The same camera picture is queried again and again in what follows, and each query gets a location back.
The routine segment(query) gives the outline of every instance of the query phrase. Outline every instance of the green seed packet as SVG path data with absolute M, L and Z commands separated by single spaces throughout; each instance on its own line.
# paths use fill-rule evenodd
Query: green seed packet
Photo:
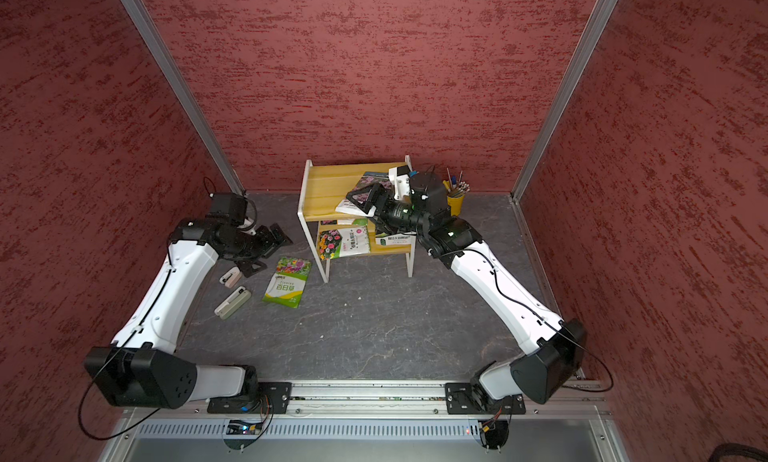
M 266 287 L 265 303 L 277 303 L 293 307 L 299 306 L 304 293 L 306 277 L 310 275 L 312 262 L 297 257 L 280 257 L 277 270 Z

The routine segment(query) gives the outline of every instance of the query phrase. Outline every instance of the yellow shelf board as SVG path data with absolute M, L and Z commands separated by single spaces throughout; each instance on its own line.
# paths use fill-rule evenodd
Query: yellow shelf board
M 312 166 L 306 180 L 306 195 L 302 214 L 307 222 L 329 219 L 350 219 L 355 216 L 338 213 L 336 206 L 354 189 L 360 177 L 366 172 L 386 173 L 392 167 L 406 165 L 405 162 L 381 162 L 370 164 L 347 164 L 342 166 Z

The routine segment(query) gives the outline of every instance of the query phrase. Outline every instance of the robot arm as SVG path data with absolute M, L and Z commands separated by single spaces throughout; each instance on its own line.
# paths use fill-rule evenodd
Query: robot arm
M 232 398 L 237 410 L 259 403 L 253 368 L 196 365 L 173 355 L 184 317 L 219 258 L 250 277 L 266 267 L 262 257 L 292 243 L 277 224 L 248 223 L 247 204 L 236 194 L 213 194 L 205 218 L 184 219 L 170 235 L 168 257 L 136 312 L 110 347 L 94 347 L 85 359 L 107 402 L 178 408 L 188 400 Z
M 401 170 L 396 175 L 402 177 Z M 390 180 L 395 188 L 398 181 Z M 474 380 L 474 399 L 481 408 L 507 395 L 526 394 L 543 404 L 578 370 L 579 345 L 586 332 L 578 320 L 564 323 L 536 300 L 496 259 L 480 234 L 464 219 L 452 217 L 446 189 L 434 173 L 408 181 L 410 203 L 374 183 L 347 194 L 379 232 L 414 233 L 429 254 L 466 280 L 507 325 L 525 353 L 514 361 L 493 364 Z

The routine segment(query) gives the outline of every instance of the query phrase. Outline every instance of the dark marble surface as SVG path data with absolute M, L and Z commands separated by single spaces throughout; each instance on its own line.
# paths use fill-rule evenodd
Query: dark marble surface
M 296 217 L 297 195 L 256 194 L 259 221 L 279 223 L 294 241 L 269 269 L 240 281 L 254 296 L 226 321 L 214 309 L 231 293 L 219 262 L 190 316 L 178 355 L 202 364 L 252 364 L 261 378 L 464 379 L 493 360 L 520 353 L 493 310 L 463 279 L 418 246 L 413 277 L 406 258 L 349 257 L 331 262 L 330 281 L 312 268 L 301 305 L 261 302 L 280 256 L 312 259 Z M 536 297 L 522 237 L 504 195 L 469 194 L 462 216 L 509 272 Z M 310 231 L 316 231 L 310 224 Z

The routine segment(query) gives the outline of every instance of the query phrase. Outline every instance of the black cable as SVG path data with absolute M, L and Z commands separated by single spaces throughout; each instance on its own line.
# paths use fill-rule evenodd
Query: black cable
M 243 197 L 245 198 L 246 202 L 249 203 L 252 208 L 254 208 L 254 222 L 251 225 L 249 225 L 248 227 L 245 227 L 243 229 L 238 229 L 238 230 L 241 230 L 241 231 L 246 233 L 249 230 L 251 230 L 253 227 L 256 226 L 256 218 L 259 215 L 259 211 L 256 208 L 256 203 L 253 200 L 249 199 L 247 196 L 243 196 Z
M 267 403 L 267 405 L 269 405 L 269 403 L 270 403 L 270 400 L 269 400 L 269 398 L 267 398 L 267 399 L 266 399 L 266 403 Z M 256 442 L 258 439 L 260 439 L 260 438 L 261 438 L 261 436 L 262 436 L 262 435 L 264 435 L 264 434 L 266 433 L 266 430 L 267 430 L 268 428 L 272 427 L 272 419 L 274 419 L 274 418 L 275 418 L 275 411 L 274 411 L 274 408 L 273 408 L 273 410 L 270 410 L 270 413 L 271 413 L 271 414 L 270 414 L 270 421 L 269 421 L 269 423 L 267 423 L 266 427 L 264 427 L 264 423 L 262 423 L 262 425 L 261 425 L 261 432 L 259 433 L 258 437 L 256 437 L 256 438 L 254 439 L 254 442 Z
M 760 449 L 750 447 L 743 444 L 720 444 L 712 451 L 712 455 L 708 459 L 708 462 L 718 462 L 720 458 L 730 455 L 738 455 L 741 457 L 749 457 L 760 462 L 768 462 L 768 452 L 763 452 Z
M 174 266 L 174 261 L 170 258 L 170 237 L 173 236 L 173 234 L 168 234 L 168 237 L 165 239 L 165 250 L 168 252 L 168 263 L 171 267 Z
M 264 397 L 266 398 L 266 409 L 269 410 L 270 409 L 270 399 L 268 397 L 266 397 L 266 396 L 264 396 Z M 264 408 L 264 406 L 261 404 L 261 399 L 259 399 L 259 404 L 255 405 L 252 408 L 250 408 L 250 410 L 248 410 L 246 412 L 246 414 L 253 414 L 254 412 L 256 412 L 256 409 L 259 409 L 261 411 L 262 408 Z
M 160 287 L 160 291 L 158 292 L 158 295 L 155 296 L 154 301 L 152 301 L 152 304 L 149 306 L 149 310 L 144 314 L 144 317 L 141 318 L 141 321 L 138 323 L 139 325 L 142 325 L 144 323 L 144 320 L 147 318 L 147 315 L 149 315 L 149 313 L 152 312 L 152 308 L 154 307 L 154 304 L 160 298 L 160 294 L 163 293 L 163 289 L 165 289 L 165 285 L 168 284 L 168 279 L 170 279 L 170 273 L 171 272 L 172 271 L 170 269 L 168 269 L 168 275 L 165 276 L 165 282 L 163 282 L 163 285 Z M 91 378 L 91 383 L 88 384 L 88 387 L 85 389 L 85 392 L 83 392 L 83 396 L 80 398 L 80 404 L 78 405 L 78 425 L 80 426 L 80 430 L 82 430 L 83 434 L 85 434 L 85 436 L 87 438 L 89 438 L 89 439 L 92 439 L 92 440 L 110 440 L 110 439 L 114 439 L 116 437 L 119 437 L 122 434 L 125 434 L 126 432 L 130 431 L 131 429 L 137 427 L 139 424 L 141 424 L 145 420 L 149 419 L 153 415 L 155 415 L 158 412 L 158 410 L 159 410 L 159 408 L 157 408 L 155 410 L 152 410 L 147 417 L 141 419 L 136 424 L 133 424 L 129 428 L 127 428 L 125 430 L 122 430 L 122 431 L 120 431 L 120 432 L 118 432 L 116 434 L 110 435 L 109 437 L 98 437 L 97 435 L 93 435 L 91 432 L 88 431 L 88 429 L 85 428 L 85 424 L 83 423 L 83 405 L 85 404 L 85 398 L 88 396 L 88 392 L 91 391 L 91 388 L 96 383 L 96 378 L 98 378 L 98 376 L 101 374 L 101 371 L 103 371 L 109 365 L 109 363 L 115 357 L 118 356 L 118 354 L 120 354 L 120 352 L 125 348 L 125 346 L 128 345 L 128 342 L 130 342 L 130 340 L 134 337 L 134 335 L 136 335 L 136 331 L 135 330 L 132 333 L 130 333 L 128 338 L 125 339 L 125 342 L 123 342 L 123 344 L 118 348 L 118 350 L 115 351 L 114 354 L 112 354 L 110 356 L 110 358 L 107 359 L 106 362 L 104 362 L 104 365 L 102 365 L 101 368 L 98 371 L 96 371 L 96 375 L 94 375 Z
M 593 393 L 608 392 L 609 390 L 614 388 L 614 375 L 610 372 L 610 369 L 608 368 L 608 365 L 605 362 L 603 362 L 603 359 L 599 358 L 597 355 L 595 355 L 592 352 L 588 351 L 583 345 L 581 345 L 578 342 L 574 341 L 573 339 L 571 339 L 567 335 L 564 335 L 564 334 L 560 333 L 557 329 L 555 329 L 554 327 L 552 327 L 552 325 L 550 325 L 547 321 L 545 321 L 544 318 L 539 313 L 537 313 L 535 310 L 533 310 L 529 305 L 521 303 L 520 301 L 515 300 L 512 297 L 510 297 L 510 296 L 508 296 L 508 295 L 506 295 L 506 294 L 504 294 L 502 292 L 501 288 L 498 286 L 498 274 L 496 272 L 496 268 L 494 267 L 493 262 L 491 262 L 491 260 L 484 253 L 482 253 L 482 252 L 480 252 L 479 250 L 476 250 L 476 249 L 461 249 L 461 250 L 454 250 L 452 252 L 442 254 L 441 256 L 438 256 L 438 259 L 440 257 L 451 256 L 452 254 L 459 254 L 459 253 L 463 253 L 465 251 L 469 251 L 469 252 L 480 254 L 485 259 L 485 261 L 488 262 L 488 264 L 491 265 L 491 269 L 493 269 L 491 272 L 493 273 L 493 279 L 494 279 L 494 282 L 496 284 L 496 290 L 498 291 L 499 294 L 503 295 L 507 300 L 512 301 L 515 304 L 522 305 L 523 307 L 525 307 L 526 309 L 531 311 L 531 313 L 533 315 L 535 315 L 547 327 L 549 327 L 550 329 L 552 329 L 556 333 L 560 334 L 563 339 L 571 342 L 571 344 L 575 345 L 576 347 L 579 347 L 582 351 L 586 352 L 587 354 L 590 354 L 592 357 L 597 359 L 597 361 L 600 362 L 600 364 L 603 366 L 605 371 L 608 372 L 608 378 L 610 380 L 609 386 L 607 388 L 605 388 L 605 389 L 585 389 L 585 388 L 580 388 L 580 387 L 574 387 L 573 385 L 562 385 L 562 387 L 573 389 L 573 390 L 579 390 L 581 392 L 593 392 Z
M 507 443 L 507 440 L 509 440 L 509 431 L 511 430 L 511 426 L 512 426 L 512 412 L 509 413 L 509 419 L 507 419 L 507 437 L 504 438 L 504 444 L 502 445 L 505 445 Z
M 213 190 L 208 190 L 208 184 L 207 181 L 210 181 L 210 185 L 214 187 Z M 211 194 L 216 193 L 216 183 L 207 176 L 203 176 L 203 187 L 205 187 L 205 193 L 208 194 L 208 197 L 210 197 Z

